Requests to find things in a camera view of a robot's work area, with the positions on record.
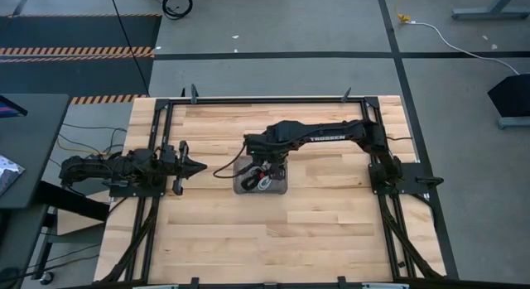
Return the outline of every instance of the black mat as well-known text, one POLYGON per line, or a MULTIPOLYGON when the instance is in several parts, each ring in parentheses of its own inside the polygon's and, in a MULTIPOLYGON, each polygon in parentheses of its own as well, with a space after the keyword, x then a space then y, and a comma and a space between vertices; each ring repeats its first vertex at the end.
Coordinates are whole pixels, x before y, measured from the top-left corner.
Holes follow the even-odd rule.
MULTIPOLYGON (((137 58, 149 85, 153 58, 137 58)), ((0 94, 147 94, 134 59, 0 63, 0 94)))
MULTIPOLYGON (((121 16, 121 18, 131 46, 155 46, 161 17, 121 16)), ((115 16, 0 17, 0 31, 2 32, 0 47, 128 45, 118 17, 115 16)))

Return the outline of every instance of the gray floor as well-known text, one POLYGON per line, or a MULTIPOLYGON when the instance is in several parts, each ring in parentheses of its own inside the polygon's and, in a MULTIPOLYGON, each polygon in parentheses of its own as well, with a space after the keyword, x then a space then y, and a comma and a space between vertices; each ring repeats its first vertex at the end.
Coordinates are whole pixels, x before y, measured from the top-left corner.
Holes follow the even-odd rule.
MULTIPOLYGON (((377 0, 194 1, 188 17, 177 22, 163 18, 157 53, 389 51, 377 0)), ((392 15, 395 1, 387 0, 392 15)), ((449 42, 468 51, 528 50, 530 20, 451 20, 453 7, 484 6, 489 1, 402 0, 398 11, 436 25, 449 42)), ((0 13, 12 12, 17 2, 0 0, 0 13)), ((117 0, 117 4, 121 13, 160 10, 156 0, 117 0)), ((530 0, 513 0, 513 5, 530 7, 530 0)), ((29 0, 23 13, 98 14, 113 13, 113 8, 109 0, 29 0)), ((394 16, 393 20, 401 51, 450 50, 433 30, 398 25, 394 16)), ((522 73, 530 72, 530 60, 506 61, 522 73)), ((433 169, 446 180, 440 196, 460 277, 530 283, 530 219, 524 204, 530 199, 530 176, 525 170, 530 130, 498 130, 498 114, 486 94, 511 72, 493 62, 470 59, 404 60, 404 64, 433 169)), ((348 87, 352 94, 401 94, 392 60, 333 58, 156 61, 150 92, 179 95, 192 83, 201 95, 219 96, 342 94, 348 87)), ((130 110, 131 104, 73 106, 65 121, 126 127, 130 110)), ((61 132, 98 149, 104 149, 110 138, 110 131, 63 128, 61 132)), ((61 161, 69 155, 55 149, 52 158, 61 161)), ((45 179, 57 182, 57 171, 50 164, 45 179)), ((82 247, 58 244, 52 257, 82 247)), ((95 265, 86 261, 58 269, 56 281, 48 287, 89 283, 95 265)), ((24 283, 28 289, 39 286, 34 281, 24 283)))

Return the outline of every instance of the white cable on floor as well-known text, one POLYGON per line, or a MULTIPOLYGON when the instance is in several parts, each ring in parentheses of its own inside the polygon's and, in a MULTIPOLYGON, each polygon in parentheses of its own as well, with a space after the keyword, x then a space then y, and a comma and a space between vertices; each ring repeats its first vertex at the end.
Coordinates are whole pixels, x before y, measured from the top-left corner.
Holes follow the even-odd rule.
POLYGON ((473 54, 471 52, 468 52, 468 51, 462 50, 461 48, 453 46, 452 44, 450 44, 449 42, 446 41, 446 39, 443 37, 443 35, 438 30, 438 28, 434 27, 431 24, 427 24, 427 23, 423 23, 423 22, 415 22, 415 21, 407 21, 407 22, 403 22, 403 24, 423 25, 423 26, 430 27, 430 28, 434 29, 438 33, 438 36, 440 36, 441 40, 444 41, 445 44, 448 45, 450 48, 453 48, 453 49, 455 49, 457 51, 460 51, 462 53, 466 53, 467 55, 471 55, 471 56, 476 57, 476 58, 481 59, 481 60, 491 60, 491 61, 499 62, 500 64, 505 65, 509 69, 511 69, 516 75, 520 75, 519 72, 517 72, 511 65, 507 64, 506 62, 504 62, 502 60, 498 60, 498 59, 495 59, 495 58, 478 56, 478 55, 475 55, 475 54, 473 54))

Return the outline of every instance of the wooden tabletop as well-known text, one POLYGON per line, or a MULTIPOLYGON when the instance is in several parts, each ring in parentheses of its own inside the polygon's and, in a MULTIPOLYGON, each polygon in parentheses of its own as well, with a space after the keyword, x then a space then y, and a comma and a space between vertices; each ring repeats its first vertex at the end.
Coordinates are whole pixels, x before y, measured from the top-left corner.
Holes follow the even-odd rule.
MULTIPOLYGON (((378 98, 387 135, 410 137, 400 97, 378 98)), ((155 100, 135 100, 124 151, 147 146, 155 100)), ((168 189, 161 200, 149 283, 189 283, 192 277, 201 283, 336 282, 338 276, 348 282, 391 281, 377 197, 370 188, 369 155, 357 144, 310 143, 290 152, 285 195, 236 195, 231 180, 212 176, 234 158, 245 133, 261 133, 281 120, 311 124, 360 118, 358 104, 176 106, 170 144, 186 140, 190 158, 208 169, 184 182, 183 196, 168 189)), ((389 141, 389 146, 402 161, 416 160, 411 140, 389 141)), ((444 274, 431 211, 408 195, 401 202, 409 238, 444 274)), ((108 219, 95 280, 127 248, 136 205, 129 198, 108 219)), ((401 272, 407 275, 404 268, 401 272)))

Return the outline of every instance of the hazard tape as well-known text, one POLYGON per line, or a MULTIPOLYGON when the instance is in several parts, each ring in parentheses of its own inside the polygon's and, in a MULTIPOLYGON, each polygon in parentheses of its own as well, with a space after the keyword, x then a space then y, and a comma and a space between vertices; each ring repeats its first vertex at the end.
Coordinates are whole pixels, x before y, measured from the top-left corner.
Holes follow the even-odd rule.
MULTIPOLYGON (((135 55, 152 54, 150 46, 134 46, 132 52, 135 55)), ((131 53, 131 48, 126 47, 21 47, 0 48, 0 56, 3 55, 120 55, 131 53)))
MULTIPOLYGON (((162 17, 158 13, 138 13, 138 14, 119 14, 120 17, 162 17)), ((116 17, 116 14, 72 14, 72 15, 60 15, 60 14, 46 14, 46 15, 4 15, 4 17, 116 17)))
POLYGON ((120 94, 120 95, 97 95, 74 97, 70 102, 73 104, 110 104, 110 103, 130 103, 136 98, 146 98, 147 94, 120 94))
MULTIPOLYGON (((16 62, 42 62, 42 61, 71 61, 71 60, 107 60, 107 59, 121 59, 132 58, 133 54, 122 55, 97 55, 97 56, 77 56, 77 57, 47 57, 47 58, 19 58, 19 59, 0 59, 0 63, 16 63, 16 62)), ((149 57, 155 58, 154 54, 135 54, 134 57, 149 57)))

